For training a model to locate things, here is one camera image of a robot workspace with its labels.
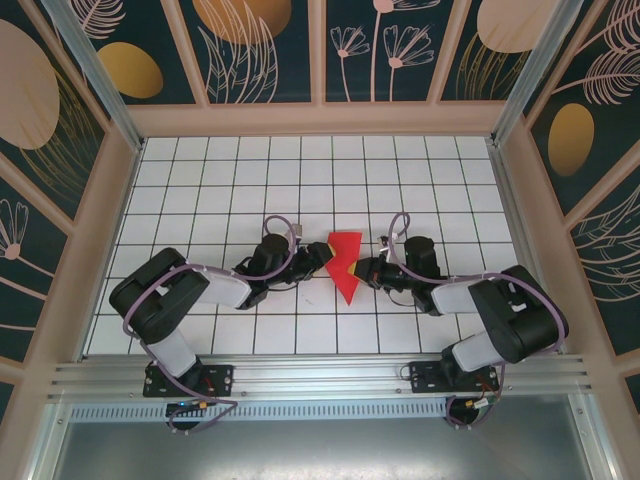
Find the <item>grid tile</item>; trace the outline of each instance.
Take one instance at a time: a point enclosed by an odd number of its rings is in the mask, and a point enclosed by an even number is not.
[[[436,242],[444,275],[514,265],[481,142],[410,135],[149,139],[85,351],[143,353],[122,334],[108,295],[152,254],[170,246],[191,263],[233,268],[253,253],[270,213],[301,223],[307,244],[332,231],[362,232],[365,257],[378,254],[377,237],[404,209],[411,212],[409,235]],[[270,228],[285,232],[278,222]],[[401,259],[405,239],[397,240]],[[418,313],[406,291],[389,298],[361,285],[347,305],[326,269],[289,287],[275,286],[283,291],[248,311],[199,302],[180,329],[201,354],[350,354],[436,353],[479,326],[477,316]]]

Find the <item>red fabric piece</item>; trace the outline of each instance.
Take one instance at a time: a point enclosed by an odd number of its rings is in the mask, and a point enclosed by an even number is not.
[[[349,268],[360,258],[362,232],[331,232],[327,243],[334,251],[334,257],[326,265],[327,272],[347,305],[351,305],[360,280],[349,273]]]

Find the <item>gold circle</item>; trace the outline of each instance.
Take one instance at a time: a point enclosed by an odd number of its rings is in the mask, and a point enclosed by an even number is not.
[[[102,47],[98,57],[120,93],[134,98],[150,98],[162,90],[160,67],[141,48],[114,42]]]
[[[563,177],[576,173],[591,151],[595,126],[589,110],[577,103],[560,109],[549,132],[549,162]]]
[[[527,52],[538,38],[557,0],[483,0],[478,10],[478,36],[500,53]]]
[[[291,18],[291,0],[193,0],[200,20],[217,37],[240,45],[259,43],[260,35],[252,26],[245,3],[256,23],[262,19],[274,38]]]
[[[29,35],[4,20],[0,45],[0,137],[18,148],[40,148],[58,125],[56,71]]]

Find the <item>purple cable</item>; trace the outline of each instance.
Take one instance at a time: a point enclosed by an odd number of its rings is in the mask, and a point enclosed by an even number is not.
[[[291,232],[291,238],[295,239],[296,238],[296,232],[293,228],[293,225],[291,224],[291,222],[289,222],[289,220],[287,220],[286,218],[284,218],[281,215],[270,215],[269,217],[267,217],[264,221],[263,224],[263,229],[269,233],[269,229],[267,228],[267,224],[269,223],[270,220],[273,219],[278,219],[278,220],[282,220],[285,225],[287,225],[287,227],[289,228],[289,231]],[[285,268],[287,268],[289,266],[289,264],[291,263],[291,261],[293,260],[293,256],[295,255],[295,249],[294,248],[290,248],[289,249],[289,256],[287,257],[287,259],[285,260],[285,262],[282,264],[282,266],[276,270],[274,270],[271,273],[268,273],[266,275],[259,275],[259,276],[247,276],[247,275],[240,275],[236,272],[229,272],[227,270],[223,270],[221,268],[218,267],[210,267],[207,265],[197,265],[197,264],[185,264],[185,265],[181,265],[179,267],[174,268],[173,270],[165,273],[162,277],[160,277],[158,280],[156,280],[149,288],[147,288],[142,295],[140,295],[140,297],[138,297],[138,299],[133,302],[133,305],[131,305],[131,308],[129,308],[129,311],[126,313],[126,315],[124,316],[124,320],[122,322],[122,330],[124,331],[124,333],[136,340],[140,340],[140,337],[131,329],[129,329],[129,323],[131,322],[131,317],[133,317],[133,314],[136,312],[136,310],[138,310],[138,308],[140,307],[140,305],[142,305],[142,302],[144,302],[149,295],[151,295],[153,292],[156,291],[156,289],[162,285],[163,283],[165,283],[167,280],[169,280],[170,278],[178,275],[181,272],[184,272],[186,270],[212,270],[214,272],[217,273],[221,273],[224,275],[229,275],[229,276],[234,276],[234,277],[238,277],[242,280],[248,280],[248,281],[263,281],[263,280],[269,280],[270,278],[275,277],[276,275],[280,274],[281,272],[284,271]],[[211,402],[211,403],[219,403],[219,404],[223,404],[223,405],[229,405],[229,408],[227,408],[226,410],[224,410],[223,412],[221,412],[220,414],[218,414],[216,417],[212,418],[211,420],[208,420],[205,423],[201,423],[199,425],[197,425],[196,427],[192,428],[191,430],[178,430],[174,423],[173,420],[175,419],[176,415],[187,411],[187,409],[182,409],[182,410],[176,410],[170,417],[169,417],[169,426],[172,428],[173,433],[177,433],[177,432],[181,432],[183,435],[189,435],[189,433],[197,433],[200,432],[206,428],[209,428],[210,426],[212,426],[213,424],[217,423],[222,417],[224,417],[225,415],[227,415],[228,413],[230,413],[234,408],[236,408],[238,406],[238,402],[234,401],[234,400],[221,400],[219,398],[216,397],[210,397],[207,395],[203,395],[201,393],[198,393],[194,390],[191,390],[190,388],[185,387],[184,385],[182,385],[180,382],[178,382],[173,375],[171,375],[167,369],[165,368],[165,366],[158,360],[158,358],[153,354],[153,352],[151,350],[149,350],[149,348],[147,347],[147,345],[140,340],[140,346],[143,348],[143,350],[145,352],[147,352],[147,355],[149,355],[151,357],[151,359],[153,360],[153,362],[158,366],[158,368],[160,369],[160,371],[163,373],[163,375],[165,377],[167,377],[169,379],[169,381],[171,383],[173,383],[177,388],[179,388],[180,390],[182,390],[183,392],[185,392],[186,394],[197,398],[198,400],[202,400],[204,402]]]
[[[393,260],[398,264],[398,267],[400,268],[400,270],[402,270],[404,273],[406,273],[410,277],[415,278],[416,280],[420,280],[426,283],[440,284],[440,285],[468,281],[468,280],[482,280],[490,277],[515,283],[516,285],[518,285],[519,287],[522,287],[524,290],[526,290],[527,292],[532,294],[534,297],[536,297],[547,308],[547,310],[549,310],[549,312],[551,313],[551,316],[556,322],[556,325],[558,326],[558,340],[556,340],[556,342],[551,347],[545,350],[541,350],[537,354],[541,355],[545,353],[551,353],[556,351],[558,348],[560,348],[560,346],[562,345],[562,342],[564,342],[565,335],[566,335],[564,330],[564,324],[562,323],[562,318],[560,317],[560,312],[542,293],[540,293],[538,290],[533,288],[528,283],[523,282],[519,278],[512,277],[511,275],[505,275],[504,273],[483,273],[480,275],[465,275],[460,277],[454,277],[448,280],[437,280],[435,278],[427,278],[427,277],[418,275],[417,273],[414,273],[411,270],[409,270],[407,267],[405,267],[404,264],[400,262],[400,260],[398,259],[398,255],[396,255],[395,247],[393,245],[393,228],[395,227],[396,222],[400,217],[403,217],[403,219],[405,220],[405,227],[400,231],[398,236],[402,235],[409,228],[409,224],[411,223],[411,217],[409,216],[409,214],[406,212],[396,213],[395,216],[393,217],[393,220],[391,220],[391,225],[389,225],[389,240],[388,240],[389,252],[391,253],[391,258],[393,258]]]

